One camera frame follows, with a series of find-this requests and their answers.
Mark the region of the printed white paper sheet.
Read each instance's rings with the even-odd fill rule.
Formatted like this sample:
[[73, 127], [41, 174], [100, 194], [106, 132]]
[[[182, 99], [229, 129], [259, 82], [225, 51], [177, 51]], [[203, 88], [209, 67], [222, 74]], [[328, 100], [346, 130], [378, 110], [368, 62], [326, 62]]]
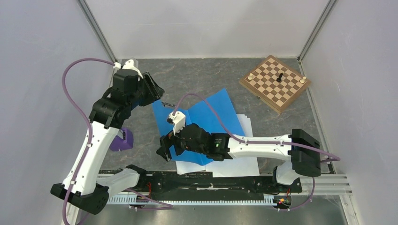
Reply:
[[199, 165], [192, 162], [176, 161], [176, 169], [179, 175], [201, 172], [206, 170], [205, 165]]

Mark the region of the blue file folder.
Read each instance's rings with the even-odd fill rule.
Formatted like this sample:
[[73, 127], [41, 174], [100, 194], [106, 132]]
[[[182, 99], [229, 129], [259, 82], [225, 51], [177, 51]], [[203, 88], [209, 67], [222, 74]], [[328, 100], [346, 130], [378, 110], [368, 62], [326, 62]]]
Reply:
[[[232, 134], [245, 135], [226, 89], [207, 97], [207, 102]], [[168, 134], [173, 125], [167, 122], [167, 118], [174, 109], [162, 106], [159, 100], [152, 104], [152, 108], [160, 135]], [[222, 128], [218, 119], [204, 101], [200, 101], [188, 109], [179, 108], [178, 110], [186, 115], [186, 124], [195, 123], [209, 133], [225, 133], [225, 129]], [[207, 165], [213, 162], [205, 155], [191, 151], [185, 151], [182, 155], [177, 156], [174, 147], [170, 148], [170, 152], [171, 161], [192, 162], [199, 165]]]

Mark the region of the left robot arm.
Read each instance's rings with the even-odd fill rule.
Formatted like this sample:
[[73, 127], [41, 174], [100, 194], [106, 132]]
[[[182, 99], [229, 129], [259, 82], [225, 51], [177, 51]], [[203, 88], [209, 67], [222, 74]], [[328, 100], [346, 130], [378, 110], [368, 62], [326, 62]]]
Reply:
[[129, 165], [106, 179], [98, 179], [100, 167], [112, 141], [137, 106], [146, 106], [164, 94], [150, 73], [120, 69], [113, 85], [92, 107], [88, 130], [75, 163], [63, 182], [54, 184], [50, 193], [93, 215], [101, 212], [109, 198], [128, 189], [142, 191], [147, 178]]

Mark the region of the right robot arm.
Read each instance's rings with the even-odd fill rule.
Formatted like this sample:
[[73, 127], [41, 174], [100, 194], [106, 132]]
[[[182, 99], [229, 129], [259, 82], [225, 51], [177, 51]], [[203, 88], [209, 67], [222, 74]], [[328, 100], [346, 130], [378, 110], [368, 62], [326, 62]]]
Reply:
[[275, 158], [284, 161], [273, 171], [271, 186], [284, 191], [298, 177], [319, 177], [321, 159], [319, 143], [301, 129], [291, 134], [274, 137], [247, 137], [227, 133], [208, 133], [192, 123], [180, 131], [171, 130], [160, 138], [156, 153], [170, 161], [175, 155], [194, 152], [213, 161], [233, 160], [244, 157]]

